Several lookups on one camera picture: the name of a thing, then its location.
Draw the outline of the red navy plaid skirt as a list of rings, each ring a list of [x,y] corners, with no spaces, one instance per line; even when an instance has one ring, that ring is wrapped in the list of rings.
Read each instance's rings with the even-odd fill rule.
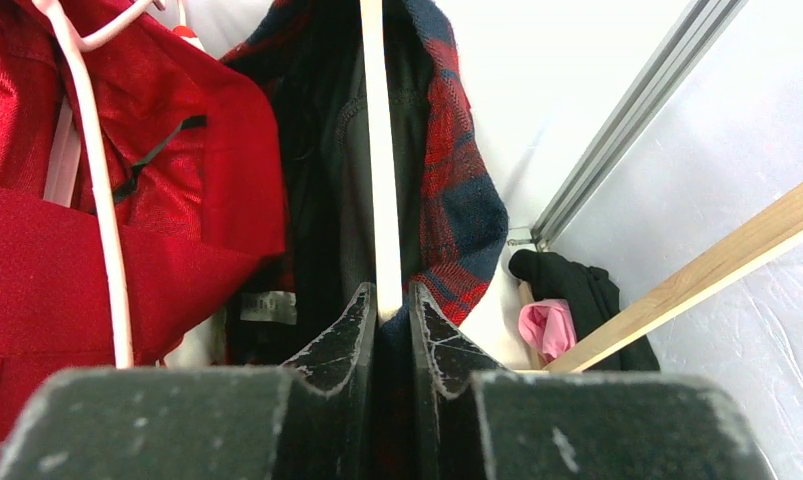
[[[432,1],[276,1],[226,64],[270,95],[290,243],[231,302],[230,359],[321,381],[356,290],[377,297],[366,354],[377,479],[482,479],[470,374],[497,362],[460,331],[508,215],[479,151],[457,46]]]

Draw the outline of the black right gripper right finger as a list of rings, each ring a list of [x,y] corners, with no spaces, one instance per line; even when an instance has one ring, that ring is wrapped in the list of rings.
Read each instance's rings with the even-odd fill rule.
[[[737,404],[696,377],[519,373],[409,291],[423,479],[767,479]]]

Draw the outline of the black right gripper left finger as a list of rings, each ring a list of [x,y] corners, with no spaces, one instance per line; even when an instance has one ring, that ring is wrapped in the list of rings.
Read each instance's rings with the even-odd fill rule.
[[[284,364],[67,369],[0,447],[0,479],[363,479],[371,284]]]

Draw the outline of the beige plastic hanger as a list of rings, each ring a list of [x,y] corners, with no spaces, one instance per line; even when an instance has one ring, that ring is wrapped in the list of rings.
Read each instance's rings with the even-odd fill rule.
[[[403,305],[399,216],[381,0],[361,0],[364,79],[371,163],[378,320]]]

